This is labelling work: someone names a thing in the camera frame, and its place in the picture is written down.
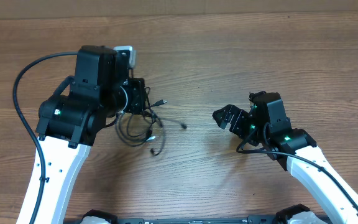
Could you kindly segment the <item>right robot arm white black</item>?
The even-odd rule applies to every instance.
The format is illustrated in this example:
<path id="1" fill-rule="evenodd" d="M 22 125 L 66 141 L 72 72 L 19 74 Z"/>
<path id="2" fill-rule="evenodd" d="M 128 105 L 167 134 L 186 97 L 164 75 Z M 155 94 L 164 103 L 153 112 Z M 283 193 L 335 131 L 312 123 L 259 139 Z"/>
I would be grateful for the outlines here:
<path id="1" fill-rule="evenodd" d="M 249 111 L 228 104 L 213 112 L 221 129 L 229 128 L 242 140 L 236 152 L 268 155 L 309 191 L 332 223 L 358 223 L 358 194 L 317 142 L 304 129 L 291 126 L 280 94 L 251 93 L 249 101 Z"/>

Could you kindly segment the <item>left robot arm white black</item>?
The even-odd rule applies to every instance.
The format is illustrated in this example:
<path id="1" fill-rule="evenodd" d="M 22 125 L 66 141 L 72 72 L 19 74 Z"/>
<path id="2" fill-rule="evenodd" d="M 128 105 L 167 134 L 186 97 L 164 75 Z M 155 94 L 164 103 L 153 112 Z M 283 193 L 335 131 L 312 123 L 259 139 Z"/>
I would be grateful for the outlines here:
<path id="1" fill-rule="evenodd" d="M 19 109 L 14 84 L 15 109 L 36 146 L 18 223 L 63 223 L 75 180 L 106 120 L 146 109 L 144 79 L 129 76 L 135 67 L 130 45 L 84 45 L 73 55 L 75 74 L 40 105 L 35 129 Z"/>

